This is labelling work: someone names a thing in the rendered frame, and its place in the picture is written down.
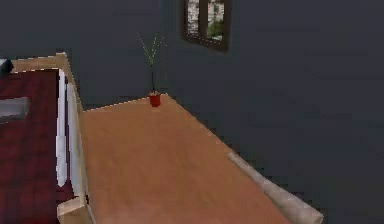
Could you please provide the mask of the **grey flat object on bed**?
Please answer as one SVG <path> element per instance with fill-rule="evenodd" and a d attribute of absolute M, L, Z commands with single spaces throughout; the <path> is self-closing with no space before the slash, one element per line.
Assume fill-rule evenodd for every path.
<path fill-rule="evenodd" d="M 27 97 L 0 100 L 0 124 L 24 119 L 29 105 Z"/>

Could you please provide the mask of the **wooden bed with red blanket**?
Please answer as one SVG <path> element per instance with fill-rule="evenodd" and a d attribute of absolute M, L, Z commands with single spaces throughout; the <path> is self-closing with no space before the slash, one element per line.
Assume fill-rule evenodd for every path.
<path fill-rule="evenodd" d="M 68 57 L 11 60 L 0 100 L 27 97 L 24 119 L 0 124 L 0 224 L 96 224 Z"/>

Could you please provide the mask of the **house plant in red pot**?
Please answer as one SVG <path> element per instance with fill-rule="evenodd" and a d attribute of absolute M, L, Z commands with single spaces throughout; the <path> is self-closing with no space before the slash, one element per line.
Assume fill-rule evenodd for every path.
<path fill-rule="evenodd" d="M 152 107 L 159 107 L 161 105 L 161 93 L 156 89 L 155 86 L 154 64 L 157 57 L 157 51 L 161 48 L 162 43 L 164 41 L 164 37 L 160 36 L 158 33 L 155 33 L 151 47 L 148 47 L 146 45 L 146 43 L 144 42 L 144 38 L 140 34 L 137 34 L 137 37 L 142 45 L 145 58 L 150 66 L 151 91 L 148 95 L 149 102 Z"/>

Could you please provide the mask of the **dark pillow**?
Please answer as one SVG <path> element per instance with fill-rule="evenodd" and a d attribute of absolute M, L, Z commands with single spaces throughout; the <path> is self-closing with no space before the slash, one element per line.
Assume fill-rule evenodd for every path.
<path fill-rule="evenodd" d="M 0 76 L 8 75 L 14 68 L 10 59 L 0 59 Z"/>

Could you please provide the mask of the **beige rolled cloth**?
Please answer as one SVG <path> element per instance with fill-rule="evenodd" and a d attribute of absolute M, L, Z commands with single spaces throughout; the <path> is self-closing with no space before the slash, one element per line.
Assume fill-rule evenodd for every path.
<path fill-rule="evenodd" d="M 229 153 L 228 158 L 261 187 L 293 224 L 323 224 L 324 215 L 318 210 L 262 176 L 237 154 Z"/>

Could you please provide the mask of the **dark brown framed window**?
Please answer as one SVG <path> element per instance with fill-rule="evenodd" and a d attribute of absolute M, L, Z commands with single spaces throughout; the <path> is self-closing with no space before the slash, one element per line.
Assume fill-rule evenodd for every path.
<path fill-rule="evenodd" d="M 232 0 L 180 0 L 183 40 L 219 52 L 230 42 Z"/>

